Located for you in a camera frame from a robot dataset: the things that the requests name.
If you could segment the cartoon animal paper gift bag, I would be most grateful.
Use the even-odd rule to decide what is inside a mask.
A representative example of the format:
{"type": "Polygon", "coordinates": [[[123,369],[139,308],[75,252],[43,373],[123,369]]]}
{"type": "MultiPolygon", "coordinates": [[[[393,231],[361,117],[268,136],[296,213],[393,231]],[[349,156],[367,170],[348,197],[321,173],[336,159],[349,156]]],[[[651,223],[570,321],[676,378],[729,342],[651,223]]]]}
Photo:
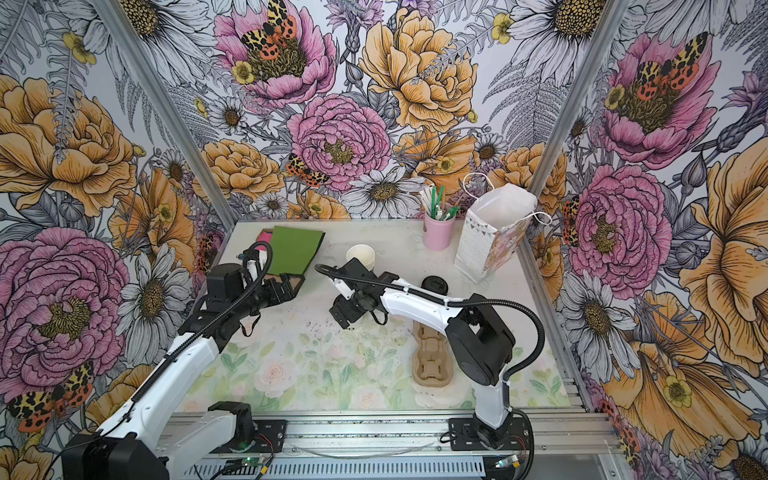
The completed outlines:
{"type": "Polygon", "coordinates": [[[509,183],[496,187],[488,175],[481,176],[489,190],[470,196],[473,203],[464,217],[454,260],[454,266],[475,283],[512,258],[533,220],[552,222],[529,191],[509,183]]]}

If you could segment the brown pulp cup carrier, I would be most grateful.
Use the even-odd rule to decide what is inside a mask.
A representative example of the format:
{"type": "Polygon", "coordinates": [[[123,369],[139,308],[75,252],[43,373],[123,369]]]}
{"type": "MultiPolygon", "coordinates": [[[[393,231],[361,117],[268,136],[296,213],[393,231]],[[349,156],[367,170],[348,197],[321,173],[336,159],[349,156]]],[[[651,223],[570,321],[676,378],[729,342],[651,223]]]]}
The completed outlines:
{"type": "Polygon", "coordinates": [[[414,321],[413,336],[418,343],[412,355],[414,381],[428,388],[447,386],[453,379],[454,363],[445,335],[414,321]]]}

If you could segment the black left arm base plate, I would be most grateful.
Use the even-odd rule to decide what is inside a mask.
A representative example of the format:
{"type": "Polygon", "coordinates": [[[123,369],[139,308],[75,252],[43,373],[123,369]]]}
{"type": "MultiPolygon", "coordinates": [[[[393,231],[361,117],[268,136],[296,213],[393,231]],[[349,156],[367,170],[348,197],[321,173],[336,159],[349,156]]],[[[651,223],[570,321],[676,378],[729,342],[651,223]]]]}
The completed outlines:
{"type": "Polygon", "coordinates": [[[281,453],[288,422],[283,419],[253,421],[251,432],[243,439],[233,439],[211,451],[211,454],[281,453]]]}

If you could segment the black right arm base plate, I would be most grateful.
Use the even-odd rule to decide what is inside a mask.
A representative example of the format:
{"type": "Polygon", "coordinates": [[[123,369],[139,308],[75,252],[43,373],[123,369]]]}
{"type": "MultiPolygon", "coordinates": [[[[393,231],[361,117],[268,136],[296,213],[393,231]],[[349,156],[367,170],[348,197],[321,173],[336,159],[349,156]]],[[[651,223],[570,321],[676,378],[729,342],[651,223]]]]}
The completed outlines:
{"type": "Polygon", "coordinates": [[[530,422],[520,415],[509,415],[493,428],[475,417],[448,419],[448,431],[441,437],[453,451],[521,451],[531,447],[530,422]]]}

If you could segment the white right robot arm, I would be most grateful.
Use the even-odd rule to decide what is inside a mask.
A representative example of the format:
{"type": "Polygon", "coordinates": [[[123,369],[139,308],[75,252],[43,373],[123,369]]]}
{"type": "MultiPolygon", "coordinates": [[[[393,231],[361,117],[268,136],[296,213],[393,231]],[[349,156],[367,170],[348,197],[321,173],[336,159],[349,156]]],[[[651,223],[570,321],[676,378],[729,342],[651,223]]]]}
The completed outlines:
{"type": "Polygon", "coordinates": [[[366,315],[380,325],[399,316],[445,336],[458,367],[472,381],[472,436],[488,449],[501,446],[510,425],[502,376],[512,360],[515,339],[493,307],[465,306],[461,299],[413,285],[391,272],[377,276],[357,259],[341,267],[317,264],[315,270],[331,279],[339,292],[329,312],[341,328],[351,328],[366,315]]]}

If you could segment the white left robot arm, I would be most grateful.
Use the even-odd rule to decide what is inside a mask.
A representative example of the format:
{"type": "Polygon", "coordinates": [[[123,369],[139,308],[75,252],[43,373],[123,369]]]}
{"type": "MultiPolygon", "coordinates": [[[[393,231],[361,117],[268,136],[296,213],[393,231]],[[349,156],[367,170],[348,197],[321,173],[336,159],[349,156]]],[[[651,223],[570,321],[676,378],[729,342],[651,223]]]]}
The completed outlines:
{"type": "Polygon", "coordinates": [[[257,241],[241,264],[214,267],[207,293],[184,323],[171,350],[118,410],[91,434],[74,436],[59,454],[65,479],[177,479],[220,447],[246,451],[258,441],[250,406],[218,402],[195,424],[161,435],[189,389],[226,349],[242,320],[288,302],[267,273],[272,246],[257,241]]]}

